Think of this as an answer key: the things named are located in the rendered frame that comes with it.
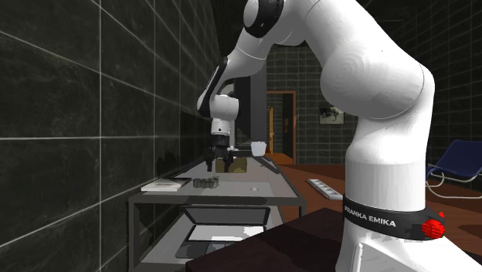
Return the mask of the wooden door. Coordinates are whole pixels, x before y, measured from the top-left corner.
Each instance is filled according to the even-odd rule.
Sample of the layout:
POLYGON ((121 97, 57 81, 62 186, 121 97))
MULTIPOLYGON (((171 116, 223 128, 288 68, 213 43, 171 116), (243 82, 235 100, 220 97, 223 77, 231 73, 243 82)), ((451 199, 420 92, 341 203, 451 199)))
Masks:
POLYGON ((266 96, 266 155, 278 165, 295 165, 296 151, 296 92, 270 90, 266 96))

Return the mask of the white power strip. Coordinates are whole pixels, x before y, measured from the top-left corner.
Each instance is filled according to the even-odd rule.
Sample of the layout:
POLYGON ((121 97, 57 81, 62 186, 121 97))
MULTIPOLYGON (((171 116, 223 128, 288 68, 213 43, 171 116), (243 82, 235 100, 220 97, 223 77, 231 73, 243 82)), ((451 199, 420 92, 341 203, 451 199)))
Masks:
POLYGON ((343 195, 319 179, 310 178, 307 182, 329 200, 342 200, 343 195))

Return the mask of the framed wall picture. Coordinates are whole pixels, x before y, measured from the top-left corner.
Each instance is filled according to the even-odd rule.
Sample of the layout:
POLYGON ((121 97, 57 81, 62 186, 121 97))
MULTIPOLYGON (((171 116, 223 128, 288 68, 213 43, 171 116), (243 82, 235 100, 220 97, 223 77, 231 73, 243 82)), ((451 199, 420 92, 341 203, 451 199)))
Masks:
POLYGON ((345 113, 336 107, 320 107, 319 124, 343 124, 345 113))

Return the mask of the grey ridged block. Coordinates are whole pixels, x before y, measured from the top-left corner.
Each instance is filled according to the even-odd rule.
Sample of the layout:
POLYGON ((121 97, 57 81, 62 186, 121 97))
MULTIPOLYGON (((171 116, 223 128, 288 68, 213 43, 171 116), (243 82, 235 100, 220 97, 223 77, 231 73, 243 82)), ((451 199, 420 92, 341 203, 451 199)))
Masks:
POLYGON ((219 185, 219 177, 194 178, 192 183, 195 188, 214 189, 219 185))

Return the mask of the blue lounge chair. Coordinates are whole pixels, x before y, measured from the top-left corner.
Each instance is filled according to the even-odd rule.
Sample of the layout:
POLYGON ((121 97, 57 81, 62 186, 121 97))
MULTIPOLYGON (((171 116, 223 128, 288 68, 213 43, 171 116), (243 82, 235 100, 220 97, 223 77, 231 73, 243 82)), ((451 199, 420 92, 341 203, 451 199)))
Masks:
POLYGON ((426 187, 442 199, 482 199, 480 196, 440 195, 433 188, 440 187, 446 180, 470 183, 482 177, 482 141, 453 140, 439 161, 427 164, 426 187))

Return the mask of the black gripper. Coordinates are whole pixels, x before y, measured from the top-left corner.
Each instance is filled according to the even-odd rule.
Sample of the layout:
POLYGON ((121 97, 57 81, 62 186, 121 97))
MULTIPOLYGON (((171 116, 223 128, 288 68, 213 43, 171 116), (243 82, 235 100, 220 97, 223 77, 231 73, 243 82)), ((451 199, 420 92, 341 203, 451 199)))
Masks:
POLYGON ((212 171, 212 163, 215 156, 223 156, 224 172, 229 171, 230 165, 234 162, 233 150, 229 147, 229 136, 224 134, 213 134, 211 147, 207 147, 204 153, 204 159, 207 166, 207 171, 212 171))

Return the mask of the white book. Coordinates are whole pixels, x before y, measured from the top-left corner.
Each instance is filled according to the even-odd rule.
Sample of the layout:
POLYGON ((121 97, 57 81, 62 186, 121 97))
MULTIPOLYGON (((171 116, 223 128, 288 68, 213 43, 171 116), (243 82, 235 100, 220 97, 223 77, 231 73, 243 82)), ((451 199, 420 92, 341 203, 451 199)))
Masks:
POLYGON ((186 181, 184 179, 161 178, 153 181, 141 188, 142 192, 177 192, 186 181))

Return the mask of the grey metal table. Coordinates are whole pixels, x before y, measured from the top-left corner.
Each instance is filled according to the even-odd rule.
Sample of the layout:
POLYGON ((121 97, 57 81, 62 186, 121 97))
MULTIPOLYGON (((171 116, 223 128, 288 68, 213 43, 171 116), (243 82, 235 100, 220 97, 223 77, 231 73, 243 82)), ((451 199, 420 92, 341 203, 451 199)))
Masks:
POLYGON ((283 224, 282 206, 296 207, 299 216, 306 212, 305 199, 271 158, 248 158, 246 173, 208 172, 206 165, 199 163, 178 179, 186 183, 177 192, 139 192, 130 197, 128 272, 185 272, 186 263, 193 259, 175 256, 192 227, 184 214, 185 206, 266 206, 270 208, 266 230, 283 224), (214 189, 193 186, 195 178, 214 176, 219 177, 219 185, 214 189), (169 206, 153 217, 150 228, 154 242, 145 250, 140 248, 141 204, 169 206))

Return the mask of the open grey laptop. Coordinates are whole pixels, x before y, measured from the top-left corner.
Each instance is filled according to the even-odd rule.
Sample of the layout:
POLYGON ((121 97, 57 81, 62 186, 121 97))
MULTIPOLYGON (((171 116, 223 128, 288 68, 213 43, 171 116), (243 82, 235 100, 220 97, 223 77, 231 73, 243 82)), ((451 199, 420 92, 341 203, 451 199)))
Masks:
POLYGON ((195 259, 262 233, 270 208, 266 206, 185 206, 192 224, 175 256, 195 259))

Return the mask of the olive brown box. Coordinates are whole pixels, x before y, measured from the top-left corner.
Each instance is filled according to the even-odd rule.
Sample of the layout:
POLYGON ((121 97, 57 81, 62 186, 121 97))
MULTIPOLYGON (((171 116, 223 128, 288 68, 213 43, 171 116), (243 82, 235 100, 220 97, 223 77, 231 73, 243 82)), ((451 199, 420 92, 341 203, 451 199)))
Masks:
MULTIPOLYGON (((225 163, 221 158, 216 159, 216 173, 225 172, 225 163)), ((247 158, 235 158, 233 163, 228 168, 228 173, 246 173, 247 172, 247 158)))

